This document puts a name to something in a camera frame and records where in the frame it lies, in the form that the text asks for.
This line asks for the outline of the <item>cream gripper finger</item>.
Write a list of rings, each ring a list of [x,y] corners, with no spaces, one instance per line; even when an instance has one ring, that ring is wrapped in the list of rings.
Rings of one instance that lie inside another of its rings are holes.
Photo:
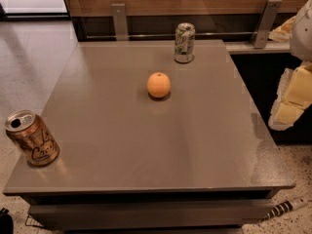
[[[312,64],[301,65],[295,70],[286,68],[279,81],[268,126],[276,131],[292,127],[311,104]]]
[[[290,35],[295,17],[291,17],[283,24],[276,27],[269,33],[269,39],[277,42],[287,42],[290,40]]]

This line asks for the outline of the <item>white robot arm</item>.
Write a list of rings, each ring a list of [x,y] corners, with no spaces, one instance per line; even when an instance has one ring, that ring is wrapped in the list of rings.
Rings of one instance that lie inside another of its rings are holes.
[[[268,120],[268,126],[275,131],[292,127],[312,104],[312,0],[272,35],[282,36],[287,31],[291,54],[301,60],[301,65],[295,70],[286,68],[280,78]]]

